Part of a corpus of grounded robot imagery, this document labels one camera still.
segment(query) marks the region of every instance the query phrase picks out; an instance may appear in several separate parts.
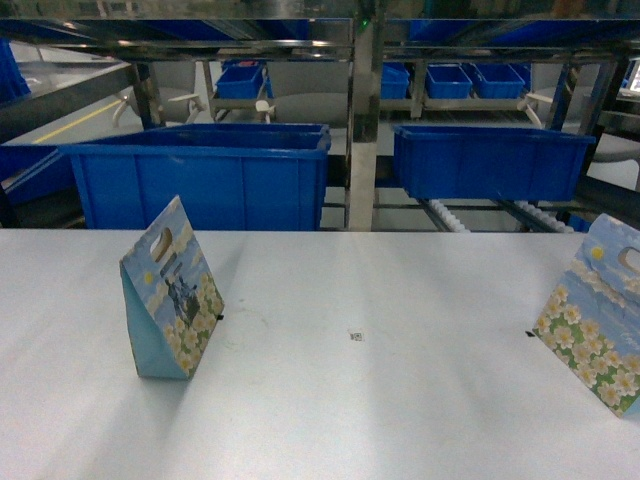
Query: box handle hole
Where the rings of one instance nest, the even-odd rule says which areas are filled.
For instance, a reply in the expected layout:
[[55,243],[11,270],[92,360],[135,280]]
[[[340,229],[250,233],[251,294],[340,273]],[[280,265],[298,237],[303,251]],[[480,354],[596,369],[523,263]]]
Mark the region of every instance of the box handle hole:
[[151,258],[154,262],[159,262],[164,254],[167,253],[167,250],[169,250],[169,247],[171,246],[171,242],[173,242],[171,230],[165,228],[162,230],[162,233],[160,233],[158,238],[156,238],[151,244],[151,248],[149,249]]
[[624,248],[618,255],[620,263],[636,275],[640,275],[640,251],[633,247]]

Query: paper gift box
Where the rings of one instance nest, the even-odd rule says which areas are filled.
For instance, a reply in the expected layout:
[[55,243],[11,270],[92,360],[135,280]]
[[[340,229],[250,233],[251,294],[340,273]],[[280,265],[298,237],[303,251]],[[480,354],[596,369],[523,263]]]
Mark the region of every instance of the paper gift box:
[[618,416],[640,410],[640,232],[601,215],[533,331]]
[[120,274],[138,375],[193,377],[224,303],[179,197],[122,258]]

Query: white table surface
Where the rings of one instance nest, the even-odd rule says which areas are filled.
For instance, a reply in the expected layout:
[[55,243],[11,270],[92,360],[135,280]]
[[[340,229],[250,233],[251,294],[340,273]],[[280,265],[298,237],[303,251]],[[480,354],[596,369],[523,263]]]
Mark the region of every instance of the white table surface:
[[581,235],[198,232],[190,382],[136,376],[138,235],[0,230],[0,478],[638,478],[640,419],[525,335]]

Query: blue storage bin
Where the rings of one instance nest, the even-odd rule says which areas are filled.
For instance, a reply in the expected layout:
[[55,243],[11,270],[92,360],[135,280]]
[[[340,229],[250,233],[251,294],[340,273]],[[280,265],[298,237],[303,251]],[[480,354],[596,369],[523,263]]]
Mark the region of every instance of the blue storage bin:
[[256,98],[262,86],[262,65],[228,67],[216,82],[220,98]]
[[512,63],[511,68],[520,76],[524,82],[524,89],[531,91],[531,64],[530,63]]
[[198,124],[61,145],[89,228],[143,229],[174,195],[202,230],[316,230],[324,125]]
[[13,205],[75,187],[71,162],[46,145],[0,146],[0,180],[15,177],[5,191]]
[[431,98],[467,98],[473,84],[460,65],[429,65],[425,87]]
[[463,64],[480,98],[518,98],[524,81],[507,64]]
[[18,69],[9,42],[0,39],[0,103],[15,100],[28,93],[29,87]]
[[393,167],[413,198],[566,201],[594,142],[551,130],[402,125]]
[[569,221],[567,225],[572,227],[576,232],[588,232],[589,228],[591,228],[592,222],[587,222],[586,220],[578,217],[577,215],[569,215]]
[[409,72],[401,63],[385,63],[382,66],[380,98],[405,98],[409,86]]

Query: floor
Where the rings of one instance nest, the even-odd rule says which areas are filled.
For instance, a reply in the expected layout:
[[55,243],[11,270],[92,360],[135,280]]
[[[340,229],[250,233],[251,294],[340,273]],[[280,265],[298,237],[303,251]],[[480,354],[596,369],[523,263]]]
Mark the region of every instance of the floor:
[[[34,60],[34,49],[30,46],[13,45],[18,61]],[[45,60],[74,61],[76,59],[86,61],[86,57],[69,52],[45,51]],[[220,65],[214,62],[212,75],[214,82],[220,76]],[[204,100],[207,98],[202,64],[197,65],[195,92]],[[42,79],[28,79],[32,86],[37,88],[37,82]],[[44,79],[45,82],[69,81],[69,76],[52,74]],[[120,126],[114,128],[112,115],[119,104],[116,96],[109,96],[100,102],[85,107],[71,115],[67,115],[49,125],[38,128],[26,135],[14,139],[10,143],[41,143],[60,144],[69,142],[86,141],[90,139],[133,133],[142,130],[140,119],[131,109],[128,109],[120,119]],[[256,121],[255,114],[248,111],[232,112],[225,121]],[[196,123],[211,122],[208,110],[202,112],[196,119]],[[383,115],[379,126],[378,154],[393,154],[393,126],[397,123],[406,123],[406,120],[389,120]],[[425,112],[423,118],[417,124],[436,125],[486,125],[495,127],[528,127],[527,118],[519,112]],[[346,129],[332,129],[331,153],[344,153],[346,146]],[[621,185],[633,188],[635,178],[638,175],[638,166],[634,161],[618,164],[593,165],[589,174]],[[329,188],[326,202],[344,203],[344,189]],[[401,189],[378,189],[378,203],[385,205],[415,204]],[[473,202],[485,205],[489,202]],[[456,211],[456,216],[472,231],[516,231],[518,223],[504,212],[482,211]],[[324,208],[322,228],[340,229],[344,226],[344,209]],[[376,210],[374,215],[374,230],[433,230],[435,227],[421,210],[383,208]]]

